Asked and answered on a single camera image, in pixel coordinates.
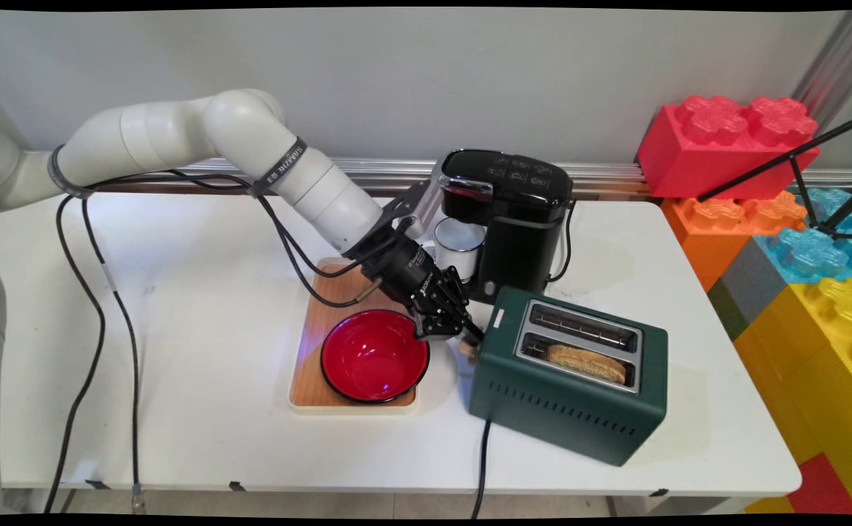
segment mug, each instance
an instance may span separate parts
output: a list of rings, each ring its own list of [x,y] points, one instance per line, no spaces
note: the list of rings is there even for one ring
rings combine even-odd
[[[433,230],[436,266],[441,270],[454,266],[462,283],[467,282],[475,274],[484,237],[485,229],[480,224],[446,217]]]

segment toaster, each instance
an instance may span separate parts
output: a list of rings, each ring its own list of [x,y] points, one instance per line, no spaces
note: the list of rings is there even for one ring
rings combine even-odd
[[[610,357],[624,381],[549,362],[550,346]],[[468,410],[620,466],[666,415],[666,347],[666,330],[505,286],[479,347]]]

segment coffee maker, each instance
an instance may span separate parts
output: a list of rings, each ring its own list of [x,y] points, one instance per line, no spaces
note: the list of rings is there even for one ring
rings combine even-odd
[[[436,163],[442,210],[487,227],[476,272],[464,284],[494,303],[502,286],[540,294],[549,277],[572,180],[555,164],[493,150],[456,150]]]

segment cutting board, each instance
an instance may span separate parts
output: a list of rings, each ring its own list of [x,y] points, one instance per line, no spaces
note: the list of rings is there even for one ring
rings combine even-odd
[[[327,257],[320,260],[317,267],[323,272],[335,272],[343,269],[350,260],[342,257]],[[333,302],[346,302],[370,285],[370,281],[355,267],[337,278],[316,276],[313,289],[319,296]],[[406,316],[406,309],[400,303],[393,302],[380,290],[366,297],[363,302],[335,309],[319,303],[315,297],[310,297],[306,308],[303,336],[296,356],[296,367],[293,370],[293,381],[289,387],[289,404],[296,413],[306,415],[403,415],[416,408],[417,390],[390,400],[388,403],[370,405],[356,403],[339,395],[322,376],[322,343],[329,331],[346,317],[362,310],[386,309],[395,310]]]

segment bowl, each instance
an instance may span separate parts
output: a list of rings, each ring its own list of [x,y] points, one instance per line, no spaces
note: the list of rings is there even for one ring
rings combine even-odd
[[[417,386],[429,367],[429,343],[413,338],[413,320],[393,310],[364,310],[330,330],[322,375],[357,403],[386,403]]]

